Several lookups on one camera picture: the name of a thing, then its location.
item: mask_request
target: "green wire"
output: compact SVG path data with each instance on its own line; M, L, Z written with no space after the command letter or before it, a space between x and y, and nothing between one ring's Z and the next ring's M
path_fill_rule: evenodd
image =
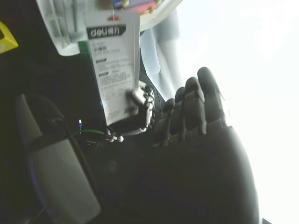
M76 134L81 134L83 132L87 132L87 133L96 133L96 134L105 134L101 131L98 131L98 130L93 130L93 129L82 129L82 130L79 130L77 132L74 132L71 134L71 136L75 136Z

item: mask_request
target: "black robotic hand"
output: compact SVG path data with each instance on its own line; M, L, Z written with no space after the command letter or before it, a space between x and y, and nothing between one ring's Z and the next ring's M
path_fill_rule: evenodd
M123 223L261 222L250 162L228 114L211 71L201 68L166 102Z
M118 135L136 135L151 128L155 121L155 94L150 86L139 81L139 88L132 92L132 99L138 106L138 114L124 119L110 127Z

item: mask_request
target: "yellow box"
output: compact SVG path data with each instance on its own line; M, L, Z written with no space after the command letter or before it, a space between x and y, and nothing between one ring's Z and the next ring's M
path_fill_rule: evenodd
M1 21L0 21L0 31L4 35L4 37L0 39L0 54L7 52L11 49L17 48L19 46L14 36L7 28L7 26L5 26Z

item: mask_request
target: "bright light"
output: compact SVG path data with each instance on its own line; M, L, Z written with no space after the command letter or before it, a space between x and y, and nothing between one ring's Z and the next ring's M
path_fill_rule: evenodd
M273 224L298 221L297 2L184 0L178 6L185 80L202 66L214 73L247 149L261 214Z

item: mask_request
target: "pink object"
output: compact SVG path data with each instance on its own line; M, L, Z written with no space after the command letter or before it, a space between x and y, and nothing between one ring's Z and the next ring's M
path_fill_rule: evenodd
M156 9L157 8L157 4L152 1L150 3L144 4L144 5L140 5L140 6L136 6L136 7L132 7L132 8L125 8L126 11L137 11L140 14L149 11L150 9Z

